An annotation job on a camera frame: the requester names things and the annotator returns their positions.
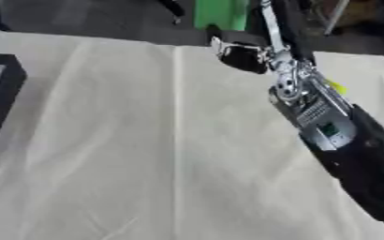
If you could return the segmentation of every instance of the floor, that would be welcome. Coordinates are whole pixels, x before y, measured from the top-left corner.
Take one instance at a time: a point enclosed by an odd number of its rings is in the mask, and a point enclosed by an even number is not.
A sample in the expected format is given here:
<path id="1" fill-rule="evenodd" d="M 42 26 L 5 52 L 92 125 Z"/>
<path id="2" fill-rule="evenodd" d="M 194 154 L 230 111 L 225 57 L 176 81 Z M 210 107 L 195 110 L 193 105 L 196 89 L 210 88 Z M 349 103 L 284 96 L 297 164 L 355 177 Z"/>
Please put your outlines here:
<path id="1" fill-rule="evenodd" d="M 187 15 L 180 25 L 156 0 L 0 0 L 5 22 L 15 31 L 123 38 L 157 44 L 203 45 L 204 32 L 194 29 L 195 0 L 178 0 Z M 229 32 L 234 40 L 247 34 Z M 380 37 L 357 34 L 310 35 L 315 51 L 384 54 Z"/>

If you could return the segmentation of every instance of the white cloth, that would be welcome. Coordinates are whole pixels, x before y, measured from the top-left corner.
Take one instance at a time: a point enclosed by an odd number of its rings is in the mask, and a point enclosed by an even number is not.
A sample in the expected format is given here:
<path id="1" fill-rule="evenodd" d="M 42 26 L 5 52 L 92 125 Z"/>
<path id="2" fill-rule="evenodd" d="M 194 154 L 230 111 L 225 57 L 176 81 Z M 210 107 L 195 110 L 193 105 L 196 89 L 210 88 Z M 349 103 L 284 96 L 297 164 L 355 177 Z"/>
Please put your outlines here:
<path id="1" fill-rule="evenodd" d="M 197 47 L 0 33 L 0 240 L 384 240 L 269 103 Z M 384 125 L 384 57 L 317 54 Z"/>

